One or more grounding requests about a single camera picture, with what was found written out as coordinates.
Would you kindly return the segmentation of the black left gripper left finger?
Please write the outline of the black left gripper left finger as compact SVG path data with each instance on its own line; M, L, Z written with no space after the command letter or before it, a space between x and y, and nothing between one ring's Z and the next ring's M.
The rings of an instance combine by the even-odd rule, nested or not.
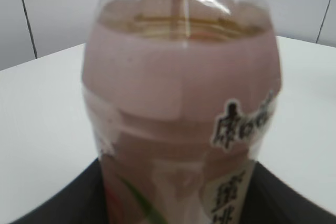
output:
M105 223L105 196L99 161L16 223Z

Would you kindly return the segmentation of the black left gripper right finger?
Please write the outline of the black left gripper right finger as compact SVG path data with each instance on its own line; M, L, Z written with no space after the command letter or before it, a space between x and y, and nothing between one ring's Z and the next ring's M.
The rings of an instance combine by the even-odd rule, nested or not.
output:
M261 163L250 184L251 223L335 223L335 215L287 186Z

